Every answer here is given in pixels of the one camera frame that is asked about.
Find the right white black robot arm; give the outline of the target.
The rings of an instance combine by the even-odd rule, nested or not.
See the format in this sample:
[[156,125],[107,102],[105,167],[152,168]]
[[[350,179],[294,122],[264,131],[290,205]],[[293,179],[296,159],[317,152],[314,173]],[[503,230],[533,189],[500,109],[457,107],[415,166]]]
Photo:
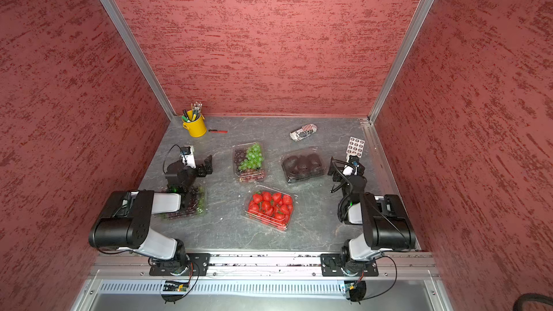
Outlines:
[[331,158],[328,175],[340,191],[338,220],[362,227],[362,233],[346,240],[338,266],[346,276],[364,273],[366,266],[387,252],[409,252],[416,248],[416,235],[403,201],[398,195],[377,196],[366,190],[364,166]]

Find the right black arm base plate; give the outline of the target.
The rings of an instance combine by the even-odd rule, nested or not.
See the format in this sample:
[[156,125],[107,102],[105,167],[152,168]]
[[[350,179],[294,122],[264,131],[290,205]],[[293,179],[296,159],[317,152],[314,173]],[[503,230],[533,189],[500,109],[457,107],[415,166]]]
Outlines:
[[353,261],[343,259],[338,253],[323,253],[320,255],[323,276],[368,277],[379,276],[375,261]]

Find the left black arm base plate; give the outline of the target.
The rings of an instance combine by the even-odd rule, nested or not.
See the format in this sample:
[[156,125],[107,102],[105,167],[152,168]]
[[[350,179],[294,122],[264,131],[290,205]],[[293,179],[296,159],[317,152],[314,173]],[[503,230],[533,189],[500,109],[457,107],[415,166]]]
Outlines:
[[205,276],[210,263],[209,253],[189,253],[184,260],[173,258],[170,260],[149,259],[150,276]]

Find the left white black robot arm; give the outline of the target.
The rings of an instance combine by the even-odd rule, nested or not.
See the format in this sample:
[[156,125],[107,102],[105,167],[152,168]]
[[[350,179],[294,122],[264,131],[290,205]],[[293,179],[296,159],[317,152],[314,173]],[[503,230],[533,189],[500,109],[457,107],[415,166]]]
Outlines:
[[205,276],[210,254],[188,254],[182,240],[155,231],[151,220],[156,214],[174,219],[204,212],[204,189],[194,183],[213,173],[213,157],[195,167],[182,158],[165,167],[164,173],[166,192],[112,192],[92,226],[89,245],[107,255],[145,256],[151,276]]

